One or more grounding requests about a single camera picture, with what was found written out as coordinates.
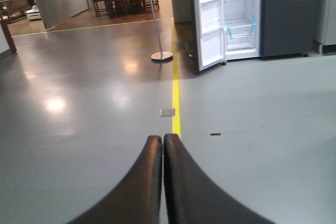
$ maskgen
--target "glossy floor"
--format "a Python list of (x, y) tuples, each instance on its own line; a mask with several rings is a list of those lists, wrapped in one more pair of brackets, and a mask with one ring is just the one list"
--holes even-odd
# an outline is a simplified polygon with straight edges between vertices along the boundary
[[(171, 50), (172, 20), (159, 23)], [(15, 42), (18, 55), (0, 62), (1, 223), (65, 223), (113, 188), (148, 135), (172, 131), (159, 110), (172, 106), (176, 61), (182, 140), (201, 168), (276, 223), (336, 223), (336, 56), (195, 76), (188, 53), (151, 62), (152, 22)]]
[[(171, 50), (172, 20), (160, 21)], [(15, 38), (0, 62), (0, 222), (66, 223), (125, 175), (147, 136), (171, 131), (172, 64), (153, 22)]]

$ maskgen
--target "floor lamp pole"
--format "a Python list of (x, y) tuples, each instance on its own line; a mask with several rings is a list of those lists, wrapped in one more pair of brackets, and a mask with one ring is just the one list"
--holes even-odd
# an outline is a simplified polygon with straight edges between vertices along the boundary
[(158, 21), (157, 21), (157, 18), (156, 18), (154, 2), (153, 2), (153, 0), (150, 0), (150, 2), (151, 2), (151, 6), (152, 6), (152, 13), (153, 13), (153, 18), (154, 18), (154, 23), (155, 23), (157, 42), (159, 44), (159, 49), (160, 49), (160, 52), (156, 52), (156, 53), (151, 55), (151, 59), (152, 60), (157, 60), (157, 61), (168, 60), (168, 59), (173, 57), (173, 53), (163, 51), (163, 49), (162, 49), (160, 30), (159, 30)]

